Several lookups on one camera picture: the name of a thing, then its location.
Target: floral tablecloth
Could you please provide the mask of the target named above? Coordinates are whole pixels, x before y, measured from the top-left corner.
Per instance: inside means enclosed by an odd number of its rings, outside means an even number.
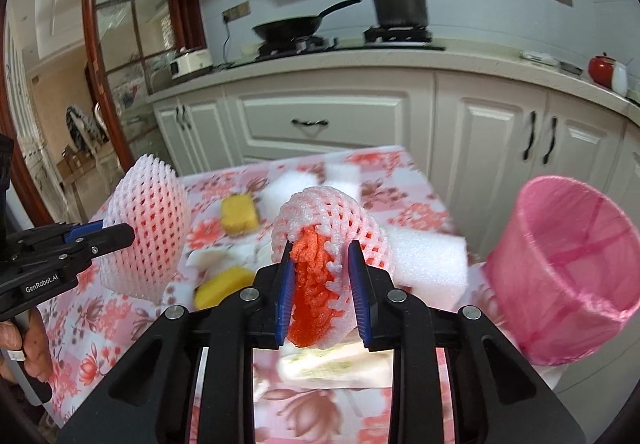
[[[260,210],[259,193],[269,182],[290,170],[313,172],[322,182],[326,163],[360,166],[362,205],[381,224],[455,233],[453,222],[431,185],[408,153],[397,146],[251,164],[185,177],[182,181],[190,200],[191,230],[178,272],[165,291],[164,305],[154,305],[104,288],[94,264],[79,275],[78,287],[40,306],[54,364],[50,380],[53,398],[46,408],[56,423],[62,426],[73,415],[119,357],[168,305],[180,303],[193,308],[194,289],[202,282],[206,270],[188,266],[188,256],[194,249],[225,243],[219,217],[221,199],[231,193],[249,192],[254,195]],[[101,218],[105,209],[106,204],[94,220]],[[264,239],[269,236],[269,228],[263,223],[252,239],[266,243]],[[491,290],[477,268],[474,273],[470,280],[473,287],[465,294],[465,301],[475,303],[500,322]],[[278,356],[277,352],[257,351],[254,357],[255,374],[268,384],[255,403],[258,442],[387,442],[389,388],[295,388],[283,384],[278,376]],[[452,442],[452,411],[444,353],[440,352],[438,358],[445,434],[446,440]],[[198,405],[196,398],[196,415]]]

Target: pink trash bag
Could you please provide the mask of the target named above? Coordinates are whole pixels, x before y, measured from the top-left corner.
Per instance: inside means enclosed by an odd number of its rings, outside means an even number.
[[[543,176],[520,190],[484,273],[527,359],[570,363],[640,306],[640,235],[601,192]]]

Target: yellow sponge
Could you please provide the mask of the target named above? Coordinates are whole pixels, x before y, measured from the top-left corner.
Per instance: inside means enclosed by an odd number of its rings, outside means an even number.
[[[217,307],[223,299],[254,283],[255,273],[247,268],[234,265],[215,278],[203,283],[193,299],[197,310]]]
[[[260,226],[254,200],[248,193],[226,197],[221,208],[222,228],[229,236],[251,233]]]

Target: black wok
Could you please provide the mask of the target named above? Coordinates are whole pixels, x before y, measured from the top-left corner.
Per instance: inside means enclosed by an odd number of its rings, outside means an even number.
[[[308,38],[316,33],[322,18],[336,10],[359,4],[362,0],[345,0],[326,8],[317,16],[300,16],[286,20],[271,21],[254,27],[254,32],[265,41],[290,41]]]

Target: metal bolt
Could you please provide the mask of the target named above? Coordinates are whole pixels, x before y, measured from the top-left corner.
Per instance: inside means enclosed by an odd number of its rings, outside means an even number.
[[[164,315],[169,319],[181,318],[183,314],[184,307],[182,305],[171,305],[167,310],[164,311]]]
[[[406,292],[402,289],[392,289],[386,293],[386,297],[393,303],[402,303],[406,300]]]
[[[478,307],[474,307],[473,305],[467,305],[462,307],[462,313],[467,319],[480,319],[482,312]]]
[[[253,287],[247,287],[240,291],[240,297],[244,301],[253,301],[254,299],[258,299],[258,296],[260,296],[260,292]]]

